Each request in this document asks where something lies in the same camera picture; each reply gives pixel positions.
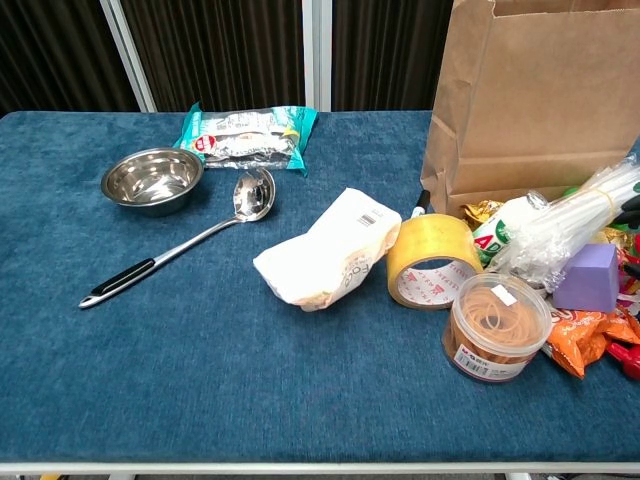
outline metal bowl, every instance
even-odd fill
[[[118,205],[160,216],[182,208],[204,167],[191,152],[152,148],[120,160],[102,177],[102,193]]]

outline blue table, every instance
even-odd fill
[[[315,313],[278,300],[254,270],[347,186],[406,218],[429,112],[321,114],[308,178],[275,172],[264,221],[79,310],[111,274],[232,213],[233,170],[206,171],[190,206],[164,218],[102,196],[108,166],[172,144],[183,117],[0,120],[0,471],[640,470],[640,388],[609,358],[584,381],[541,354],[512,383],[477,383],[443,354],[447,312],[395,304],[384,261]]]

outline brown paper bag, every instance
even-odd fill
[[[640,134],[640,0],[454,0],[421,180],[438,212],[549,199]]]

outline packing tape roll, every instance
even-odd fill
[[[450,262],[435,268],[420,265],[431,260]],[[403,222],[387,255],[389,293],[410,308],[448,308],[462,283],[480,272],[471,230],[449,215],[431,213]]]

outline purple sponge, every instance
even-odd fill
[[[613,311],[620,289],[615,245],[585,245],[564,269],[567,276],[553,292],[554,307]]]

